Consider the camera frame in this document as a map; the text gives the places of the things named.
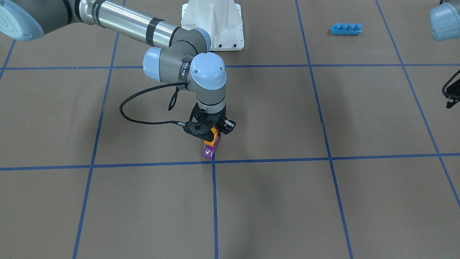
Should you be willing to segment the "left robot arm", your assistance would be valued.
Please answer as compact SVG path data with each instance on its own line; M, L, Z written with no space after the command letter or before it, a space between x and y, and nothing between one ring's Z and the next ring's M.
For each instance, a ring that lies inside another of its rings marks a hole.
M440 42L460 37L460 1L441 0L430 10L430 28L434 41Z

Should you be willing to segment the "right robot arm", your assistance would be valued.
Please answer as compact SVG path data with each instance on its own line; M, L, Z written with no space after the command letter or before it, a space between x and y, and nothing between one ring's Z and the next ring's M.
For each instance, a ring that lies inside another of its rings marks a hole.
M227 74L223 59L210 51L211 38L202 28L187 30L110 0L2 0L1 32L31 41L73 23L97 25L149 46L143 58L146 76L162 87L196 94L189 121L172 120L200 139L233 131L226 117Z

